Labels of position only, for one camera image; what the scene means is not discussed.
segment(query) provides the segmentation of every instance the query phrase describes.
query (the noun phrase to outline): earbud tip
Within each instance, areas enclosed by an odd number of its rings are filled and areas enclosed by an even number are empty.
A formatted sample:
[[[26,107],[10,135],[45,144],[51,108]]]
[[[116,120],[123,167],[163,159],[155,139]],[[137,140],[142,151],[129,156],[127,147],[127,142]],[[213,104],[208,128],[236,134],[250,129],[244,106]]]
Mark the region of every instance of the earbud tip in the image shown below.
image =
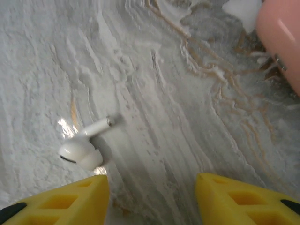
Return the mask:
[[[110,127],[111,127],[112,125],[115,124],[115,120],[114,120],[113,117],[108,116],[108,117],[106,117],[106,118],[107,118],[107,123],[108,123],[108,125],[109,125]]]

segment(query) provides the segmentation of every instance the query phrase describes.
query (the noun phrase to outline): black tip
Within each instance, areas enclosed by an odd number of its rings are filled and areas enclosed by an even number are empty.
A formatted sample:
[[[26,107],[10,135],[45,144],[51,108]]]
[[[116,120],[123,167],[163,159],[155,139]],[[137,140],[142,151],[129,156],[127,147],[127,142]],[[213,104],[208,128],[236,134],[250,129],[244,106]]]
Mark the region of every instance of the black tip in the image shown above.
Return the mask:
[[[74,160],[68,159],[68,158],[66,158],[66,157],[64,157],[64,156],[61,156],[61,155],[60,155],[60,157],[61,157],[63,160],[66,160],[66,161],[68,161],[68,162],[70,162],[70,163],[76,163]]]
[[[280,201],[300,216],[300,204],[299,203],[292,202],[292,201],[286,200],[286,199],[282,199]]]

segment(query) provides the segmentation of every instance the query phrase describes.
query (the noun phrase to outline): marble surface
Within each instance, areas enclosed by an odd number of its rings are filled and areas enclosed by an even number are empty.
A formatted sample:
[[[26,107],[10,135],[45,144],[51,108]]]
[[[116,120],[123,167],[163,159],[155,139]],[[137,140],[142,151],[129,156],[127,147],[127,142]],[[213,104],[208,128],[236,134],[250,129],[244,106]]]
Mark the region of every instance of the marble surface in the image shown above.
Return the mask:
[[[300,101],[226,0],[0,2],[0,204],[107,174],[106,224],[201,224],[196,174],[300,199]],[[107,114],[95,172],[65,138]]]

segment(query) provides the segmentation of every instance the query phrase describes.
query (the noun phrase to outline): earbud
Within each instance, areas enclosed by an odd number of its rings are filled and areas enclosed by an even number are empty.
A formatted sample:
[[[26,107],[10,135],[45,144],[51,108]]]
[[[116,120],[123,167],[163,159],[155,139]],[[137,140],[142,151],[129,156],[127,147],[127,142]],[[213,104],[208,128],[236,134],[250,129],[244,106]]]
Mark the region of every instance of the earbud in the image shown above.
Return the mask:
[[[101,153],[90,143],[90,138],[105,131],[114,124],[111,117],[103,118],[81,130],[74,137],[65,141],[59,150],[62,159],[77,163],[83,169],[94,170],[101,165]]]

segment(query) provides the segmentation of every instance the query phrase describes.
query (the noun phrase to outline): white earbud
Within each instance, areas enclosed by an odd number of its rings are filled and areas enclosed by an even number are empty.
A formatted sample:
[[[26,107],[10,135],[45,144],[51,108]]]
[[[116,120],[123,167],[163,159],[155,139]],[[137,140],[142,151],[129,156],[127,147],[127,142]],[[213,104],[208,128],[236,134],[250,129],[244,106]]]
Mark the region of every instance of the white earbud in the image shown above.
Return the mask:
[[[74,137],[65,141],[59,150],[62,159],[77,163],[83,169],[94,170],[103,162],[101,153],[95,150],[90,138],[105,131],[114,124],[110,117],[103,118],[81,130]]]

